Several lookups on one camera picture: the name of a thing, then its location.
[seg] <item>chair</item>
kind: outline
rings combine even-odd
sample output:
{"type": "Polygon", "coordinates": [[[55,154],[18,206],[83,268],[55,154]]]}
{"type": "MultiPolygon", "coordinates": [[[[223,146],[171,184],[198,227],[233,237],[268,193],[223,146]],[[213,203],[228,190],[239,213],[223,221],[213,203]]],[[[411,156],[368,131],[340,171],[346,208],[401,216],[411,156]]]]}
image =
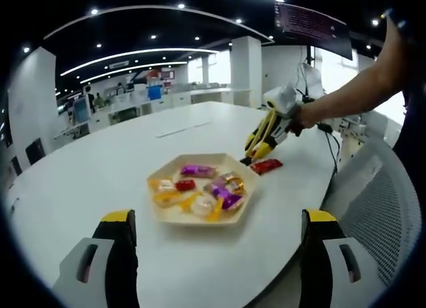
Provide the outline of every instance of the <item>chair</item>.
{"type": "Polygon", "coordinates": [[[375,138],[366,142],[333,179],[323,208],[373,256],[388,286],[421,230],[417,195],[392,149],[375,138]]]}

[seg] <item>window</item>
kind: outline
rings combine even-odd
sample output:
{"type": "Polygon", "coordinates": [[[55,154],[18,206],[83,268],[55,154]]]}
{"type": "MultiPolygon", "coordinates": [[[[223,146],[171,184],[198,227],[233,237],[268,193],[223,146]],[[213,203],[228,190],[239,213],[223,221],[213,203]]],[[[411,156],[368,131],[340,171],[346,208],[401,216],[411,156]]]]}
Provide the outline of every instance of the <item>window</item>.
{"type": "Polygon", "coordinates": [[[202,59],[188,62],[188,83],[202,83],[202,59]]]}
{"type": "Polygon", "coordinates": [[[317,49],[316,55],[325,93],[341,88],[358,74],[358,54],[355,50],[352,50],[352,61],[322,49],[317,49]]]}
{"type": "Polygon", "coordinates": [[[209,55],[208,82],[231,84],[231,55],[229,51],[209,55]]]}

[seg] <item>red candy wrapper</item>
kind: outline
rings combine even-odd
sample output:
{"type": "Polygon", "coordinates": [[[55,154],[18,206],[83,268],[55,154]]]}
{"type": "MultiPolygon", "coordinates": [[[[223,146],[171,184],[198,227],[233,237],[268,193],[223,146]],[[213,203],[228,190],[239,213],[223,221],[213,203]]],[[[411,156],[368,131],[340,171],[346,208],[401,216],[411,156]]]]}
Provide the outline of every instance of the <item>red candy wrapper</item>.
{"type": "Polygon", "coordinates": [[[256,173],[258,173],[259,175],[263,175],[281,166],[282,166],[282,163],[279,160],[266,160],[264,162],[252,164],[250,165],[250,168],[256,173]]]}
{"type": "Polygon", "coordinates": [[[175,183],[175,186],[179,192],[186,192],[195,188],[195,182],[193,180],[180,180],[175,183]]]}

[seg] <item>hexagonal tray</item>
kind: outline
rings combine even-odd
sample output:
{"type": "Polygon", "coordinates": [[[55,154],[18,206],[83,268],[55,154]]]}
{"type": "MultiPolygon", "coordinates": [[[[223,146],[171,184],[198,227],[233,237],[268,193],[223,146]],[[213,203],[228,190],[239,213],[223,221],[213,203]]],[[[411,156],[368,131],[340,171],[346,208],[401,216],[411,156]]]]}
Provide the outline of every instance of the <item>hexagonal tray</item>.
{"type": "MultiPolygon", "coordinates": [[[[242,214],[247,208],[250,198],[256,186],[258,184],[257,173],[253,172],[251,168],[241,164],[239,161],[233,159],[227,154],[193,154],[193,155],[180,155],[173,159],[162,168],[150,175],[146,181],[161,178],[172,178],[173,182],[181,179],[180,169],[187,164],[205,165],[215,167],[218,171],[218,175],[222,175],[228,172],[235,172],[244,181],[244,194],[245,201],[241,207],[229,213],[222,212],[220,219],[217,222],[208,222],[207,220],[198,217],[197,215],[183,212],[179,206],[172,206],[169,208],[161,208],[153,200],[151,200],[152,208],[154,210],[155,218],[160,222],[166,222],[170,224],[186,225],[186,226],[226,226],[232,225],[238,222],[242,214]]],[[[209,199],[214,199],[209,193],[206,193],[203,188],[206,184],[211,182],[213,179],[210,178],[188,178],[193,179],[196,183],[196,189],[203,193],[203,196],[209,199]]],[[[148,185],[149,192],[152,196],[153,191],[148,185]]],[[[188,197],[193,194],[195,190],[184,193],[184,197],[188,197]]]]}

